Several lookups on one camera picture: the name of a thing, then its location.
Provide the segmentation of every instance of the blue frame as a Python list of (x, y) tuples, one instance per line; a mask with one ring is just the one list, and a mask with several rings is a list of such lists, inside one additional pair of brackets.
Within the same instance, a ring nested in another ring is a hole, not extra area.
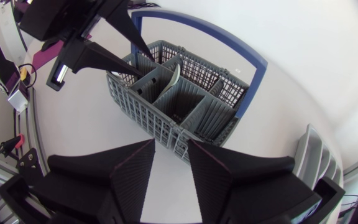
[[(251, 104), (251, 101), (254, 98), (260, 83), (262, 82), (267, 68), (267, 61), (252, 47), (244, 43), (236, 36), (202, 19), (198, 19), (196, 17), (189, 16), (180, 12), (173, 12), (164, 9), (146, 9), (141, 11), (134, 11), (132, 12), (132, 21), (134, 22), (136, 28), (139, 30), (140, 33), (142, 32), (143, 17), (168, 19), (171, 21), (186, 24), (200, 31), (203, 31), (206, 34), (209, 34), (220, 40), (222, 43), (226, 44), (231, 49), (235, 50), (256, 68), (256, 72), (251, 81), (251, 84), (249, 85), (248, 92), (236, 113), (237, 118), (242, 118), (244, 113), (247, 111), (249, 105)], [(131, 44), (131, 52), (133, 54), (136, 54), (138, 51), (139, 50), (133, 44)]]

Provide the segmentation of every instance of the yellow connector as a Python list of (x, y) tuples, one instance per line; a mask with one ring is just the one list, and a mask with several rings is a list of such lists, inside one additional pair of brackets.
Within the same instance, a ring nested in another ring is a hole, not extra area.
[(20, 71), (20, 80), (24, 81), (27, 77), (27, 69), (25, 67), (22, 67)]

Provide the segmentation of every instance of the basket handle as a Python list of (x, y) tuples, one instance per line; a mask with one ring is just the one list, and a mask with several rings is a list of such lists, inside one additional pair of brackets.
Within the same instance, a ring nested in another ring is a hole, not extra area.
[[(200, 31), (203, 31), (206, 34), (209, 34), (210, 36), (220, 40), (222, 43), (226, 44), (231, 49), (235, 50), (256, 68), (255, 75), (251, 81), (251, 84), (249, 85), (247, 94), (245, 95), (244, 100), (242, 101), (236, 113), (236, 117), (241, 118), (251, 104), (251, 101), (254, 98), (260, 83), (262, 82), (267, 68), (267, 61), (254, 49), (252, 49), (252, 47), (244, 43), (238, 37), (202, 19), (198, 19), (196, 17), (189, 16), (180, 12), (174, 12), (164, 9), (146, 9), (141, 11), (134, 11), (132, 12), (132, 21), (134, 22), (136, 28), (139, 30), (140, 33), (142, 32), (143, 17), (168, 19), (171, 21), (186, 24)], [(133, 54), (136, 54), (138, 51), (139, 50), (133, 44), (131, 44), (131, 52)]]

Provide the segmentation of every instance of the gray plastic basket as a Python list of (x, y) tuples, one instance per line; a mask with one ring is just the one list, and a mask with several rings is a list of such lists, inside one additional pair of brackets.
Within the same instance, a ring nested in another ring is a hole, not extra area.
[[(183, 47), (163, 40), (148, 46), (158, 63), (141, 54), (123, 58), (144, 74), (142, 78), (108, 72), (114, 101), (185, 162), (189, 162), (189, 139), (223, 145), (236, 127), (236, 105), (244, 97), (248, 85)], [(178, 83), (158, 98), (177, 65), (182, 68)]]
[(166, 41), (159, 40), (148, 45), (155, 55), (163, 55), (157, 60), (164, 67), (174, 71), (181, 66), (180, 76), (202, 89), (209, 91), (222, 102), (234, 108), (241, 102), (249, 85), (231, 75), (229, 71)]

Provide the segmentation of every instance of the dish rack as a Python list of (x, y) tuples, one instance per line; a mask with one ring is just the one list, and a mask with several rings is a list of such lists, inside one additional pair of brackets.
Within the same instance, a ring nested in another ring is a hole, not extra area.
[[(206, 32), (232, 47), (257, 69), (251, 85), (229, 71), (164, 40), (148, 45), (155, 62), (134, 46), (123, 61), (136, 67), (143, 77), (108, 72), (110, 94), (123, 112), (144, 131), (189, 163), (188, 140), (222, 146), (252, 101), (266, 71), (267, 62), (237, 37), (209, 22), (166, 10), (132, 13), (141, 30), (143, 17), (182, 22)], [(180, 78), (162, 96), (173, 71), (180, 65)]]
[(330, 178), (338, 185), (343, 177), (335, 157), (311, 124), (299, 139), (293, 173), (311, 189), (323, 177)]

